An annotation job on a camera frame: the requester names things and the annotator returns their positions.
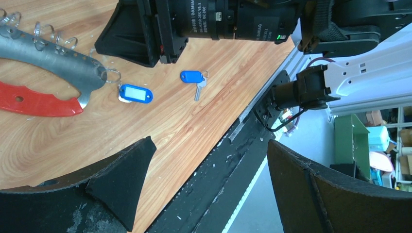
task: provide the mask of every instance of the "black bracket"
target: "black bracket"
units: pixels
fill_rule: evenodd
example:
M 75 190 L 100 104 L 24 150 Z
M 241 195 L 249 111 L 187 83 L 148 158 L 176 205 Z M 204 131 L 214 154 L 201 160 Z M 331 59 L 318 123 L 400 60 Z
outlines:
M 275 104 L 275 88 L 290 81 L 288 73 L 285 70 L 281 71 L 257 101 L 253 112 L 262 125 L 271 127 L 279 118 L 281 111 L 277 110 Z

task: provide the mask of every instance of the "silver metal tool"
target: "silver metal tool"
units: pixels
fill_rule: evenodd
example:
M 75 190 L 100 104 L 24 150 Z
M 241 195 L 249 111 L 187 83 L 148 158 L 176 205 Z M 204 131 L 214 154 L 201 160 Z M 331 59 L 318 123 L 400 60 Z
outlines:
M 199 101 L 200 99 L 200 94 L 202 92 L 202 89 L 207 85 L 207 77 L 203 77 L 203 82 L 197 84 L 197 89 L 196 89 L 196 96 L 194 98 L 194 101 Z

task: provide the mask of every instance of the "pink object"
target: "pink object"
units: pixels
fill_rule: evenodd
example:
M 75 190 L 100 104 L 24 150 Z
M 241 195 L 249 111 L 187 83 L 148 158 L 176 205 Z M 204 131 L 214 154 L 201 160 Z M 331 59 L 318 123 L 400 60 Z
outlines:
M 394 165 L 391 160 L 386 155 L 379 152 L 369 152 L 369 163 L 371 167 L 381 171 L 392 172 L 394 170 Z

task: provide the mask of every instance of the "black cable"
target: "black cable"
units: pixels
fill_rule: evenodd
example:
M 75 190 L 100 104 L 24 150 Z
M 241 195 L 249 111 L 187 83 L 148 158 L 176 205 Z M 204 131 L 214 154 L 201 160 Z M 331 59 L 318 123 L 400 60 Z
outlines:
M 298 118 L 300 115 L 302 115 L 304 112 L 306 112 L 307 109 L 303 109 L 302 111 L 299 111 L 297 114 L 295 114 L 294 116 L 292 116 L 290 119 L 288 119 L 287 121 L 283 122 L 281 125 L 279 125 L 278 127 L 276 127 L 276 129 L 272 129 L 268 127 L 268 120 L 269 118 L 266 118 L 265 121 L 265 128 L 267 131 L 270 132 L 277 132 L 278 130 L 282 129 L 283 127 L 287 126 L 289 123 L 291 123 L 292 121 L 294 121 L 296 118 Z

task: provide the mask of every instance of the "camera lens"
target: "camera lens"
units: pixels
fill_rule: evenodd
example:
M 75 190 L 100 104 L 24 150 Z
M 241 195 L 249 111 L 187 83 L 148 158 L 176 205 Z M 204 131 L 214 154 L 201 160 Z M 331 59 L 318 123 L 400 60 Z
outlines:
M 177 0 L 174 28 L 182 37 L 286 41 L 302 4 L 289 0 Z

